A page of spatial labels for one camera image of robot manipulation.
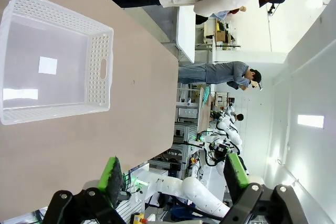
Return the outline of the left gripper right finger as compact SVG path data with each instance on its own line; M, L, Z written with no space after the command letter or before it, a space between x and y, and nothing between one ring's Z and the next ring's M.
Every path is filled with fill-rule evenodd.
M250 182L237 154L226 155L224 177L233 206L222 223L249 223L263 216L271 224L308 223L300 201L290 186L279 184L270 189Z

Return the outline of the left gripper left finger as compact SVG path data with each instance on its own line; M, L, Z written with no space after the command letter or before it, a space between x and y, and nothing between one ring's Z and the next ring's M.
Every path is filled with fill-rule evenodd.
M43 223L125 223L116 208L119 201L128 200L131 193L125 183L119 159L110 157L96 186L82 189L76 195L59 190L54 193Z

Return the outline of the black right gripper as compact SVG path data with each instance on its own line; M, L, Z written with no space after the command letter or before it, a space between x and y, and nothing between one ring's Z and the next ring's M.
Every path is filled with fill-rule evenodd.
M225 143L211 143L208 148L209 166L216 166L218 163L223 162L226 158L226 154L231 150L231 147Z

